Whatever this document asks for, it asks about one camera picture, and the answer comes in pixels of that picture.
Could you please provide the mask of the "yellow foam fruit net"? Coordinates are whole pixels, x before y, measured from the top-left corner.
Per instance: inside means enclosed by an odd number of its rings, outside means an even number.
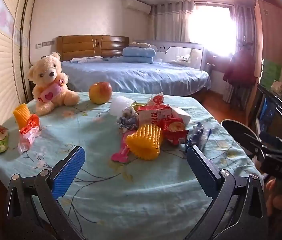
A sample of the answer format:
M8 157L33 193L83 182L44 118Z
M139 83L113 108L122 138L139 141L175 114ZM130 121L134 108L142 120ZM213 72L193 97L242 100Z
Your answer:
M157 125L142 125L126 137L126 145L139 159L155 160L163 141L162 129Z

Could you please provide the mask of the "blue clear plastic wrapper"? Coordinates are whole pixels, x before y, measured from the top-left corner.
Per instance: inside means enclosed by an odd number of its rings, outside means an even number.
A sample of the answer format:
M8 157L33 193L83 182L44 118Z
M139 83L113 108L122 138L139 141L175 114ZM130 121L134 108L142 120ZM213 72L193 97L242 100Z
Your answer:
M189 129L187 140L184 146L184 152L187 152L191 146L197 146L202 152L212 133L212 129L204 122L197 122L192 129Z

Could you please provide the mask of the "white air conditioner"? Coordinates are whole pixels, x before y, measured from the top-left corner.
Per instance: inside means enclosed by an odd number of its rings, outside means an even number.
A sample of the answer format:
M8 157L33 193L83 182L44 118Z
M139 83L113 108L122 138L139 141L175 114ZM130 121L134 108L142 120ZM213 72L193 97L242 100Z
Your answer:
M124 5L127 9L132 9L136 11L140 11L144 14L149 14L151 12L151 6L140 2L138 0L125 0Z

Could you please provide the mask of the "small yellow foam net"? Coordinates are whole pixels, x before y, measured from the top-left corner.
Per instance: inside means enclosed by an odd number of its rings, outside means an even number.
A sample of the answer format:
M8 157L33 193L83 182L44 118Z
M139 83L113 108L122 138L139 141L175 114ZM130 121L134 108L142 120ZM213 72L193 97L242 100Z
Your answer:
M16 109L14 109L13 115L16 120L16 123L18 124L19 129L21 130L25 126L27 126L28 119L30 118L31 113L27 104L23 103L16 107Z

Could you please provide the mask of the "bed with blue sheet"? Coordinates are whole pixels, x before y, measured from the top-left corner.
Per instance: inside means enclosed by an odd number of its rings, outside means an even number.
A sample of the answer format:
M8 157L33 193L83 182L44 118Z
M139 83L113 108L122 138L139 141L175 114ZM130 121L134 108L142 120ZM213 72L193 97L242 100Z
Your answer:
M114 92L189 96L212 86L207 72L165 62L123 62L121 57L71 63L63 61L69 87L87 92L94 83L108 82Z

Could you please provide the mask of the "grey curtains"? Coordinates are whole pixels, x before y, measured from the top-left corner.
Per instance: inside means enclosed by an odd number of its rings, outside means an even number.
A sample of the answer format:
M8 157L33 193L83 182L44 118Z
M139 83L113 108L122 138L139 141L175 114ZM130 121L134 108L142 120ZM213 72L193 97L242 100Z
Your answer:
M169 2L151 7L150 36L153 40L189 42L194 1Z

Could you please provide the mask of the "white foam block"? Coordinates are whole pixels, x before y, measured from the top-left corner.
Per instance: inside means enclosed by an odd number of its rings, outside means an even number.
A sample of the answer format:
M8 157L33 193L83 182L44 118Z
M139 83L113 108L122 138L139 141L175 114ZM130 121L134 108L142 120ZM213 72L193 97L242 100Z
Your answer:
M179 118L182 119L184 124L188 124L191 120L191 115L188 114L186 111L184 111L181 108L178 107L171 107L171 111L172 111L172 116L174 118Z

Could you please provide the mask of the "white red paper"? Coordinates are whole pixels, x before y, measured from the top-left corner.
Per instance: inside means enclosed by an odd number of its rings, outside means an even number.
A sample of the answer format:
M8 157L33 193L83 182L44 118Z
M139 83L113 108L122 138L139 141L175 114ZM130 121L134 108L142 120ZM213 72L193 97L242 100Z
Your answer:
M164 93L163 92L153 95L147 103L148 106L159 106L163 104L164 104Z

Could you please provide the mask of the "yellow snack bag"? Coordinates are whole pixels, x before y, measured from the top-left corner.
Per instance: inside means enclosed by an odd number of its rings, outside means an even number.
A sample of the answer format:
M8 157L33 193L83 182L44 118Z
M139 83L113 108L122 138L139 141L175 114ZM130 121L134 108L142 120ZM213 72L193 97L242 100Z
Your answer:
M146 106L146 103L139 103L139 102L134 102L131 107L136 111L138 112L138 107L143 107L143 106Z

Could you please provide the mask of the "red white milk carton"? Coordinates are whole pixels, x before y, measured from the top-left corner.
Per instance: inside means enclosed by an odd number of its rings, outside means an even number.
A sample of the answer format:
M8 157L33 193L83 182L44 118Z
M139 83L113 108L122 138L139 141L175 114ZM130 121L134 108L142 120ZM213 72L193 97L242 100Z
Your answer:
M172 117L172 108L169 105L138 106L138 125L158 124L162 119Z

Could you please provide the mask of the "dark red hanging jacket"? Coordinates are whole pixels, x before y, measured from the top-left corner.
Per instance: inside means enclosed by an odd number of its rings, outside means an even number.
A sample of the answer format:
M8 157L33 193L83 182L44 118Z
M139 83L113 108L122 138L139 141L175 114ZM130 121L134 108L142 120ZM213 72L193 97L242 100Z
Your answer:
M250 50L242 48L234 54L224 73L223 80L231 85L250 87L255 84L255 59Z

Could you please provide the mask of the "white bed guard rail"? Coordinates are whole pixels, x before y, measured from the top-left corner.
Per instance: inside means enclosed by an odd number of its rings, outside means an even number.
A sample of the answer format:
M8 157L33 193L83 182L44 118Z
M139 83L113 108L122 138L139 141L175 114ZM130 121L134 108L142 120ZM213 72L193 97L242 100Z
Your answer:
M156 51L154 61L204 70L207 50L198 43L160 40L136 40L148 43Z

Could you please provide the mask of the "crumpled grey blue wrapper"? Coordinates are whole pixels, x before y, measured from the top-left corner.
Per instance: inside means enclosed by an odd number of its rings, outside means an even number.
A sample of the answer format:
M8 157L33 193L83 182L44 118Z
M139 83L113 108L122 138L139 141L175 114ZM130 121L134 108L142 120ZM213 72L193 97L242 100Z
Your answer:
M117 125L121 134L138 129L138 114L133 107L122 111L121 117L117 119Z

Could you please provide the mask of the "cream teddy bear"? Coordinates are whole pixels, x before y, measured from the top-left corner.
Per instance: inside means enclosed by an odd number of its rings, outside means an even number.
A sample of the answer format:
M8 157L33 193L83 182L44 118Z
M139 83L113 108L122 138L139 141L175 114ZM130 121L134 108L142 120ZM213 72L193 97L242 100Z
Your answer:
M60 54L55 51L37 61L28 72L29 81L35 84L32 94L39 116L47 115L57 107L75 106L80 102L79 94L67 87L69 77L62 72L60 59Z

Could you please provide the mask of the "red snack bag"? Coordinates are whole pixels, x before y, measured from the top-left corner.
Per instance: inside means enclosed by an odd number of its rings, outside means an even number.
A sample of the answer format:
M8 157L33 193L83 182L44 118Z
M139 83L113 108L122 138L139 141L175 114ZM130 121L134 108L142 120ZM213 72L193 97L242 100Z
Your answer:
M189 131L186 129L183 119L162 119L159 126L162 129L163 138L170 142L170 144L177 146L186 143Z

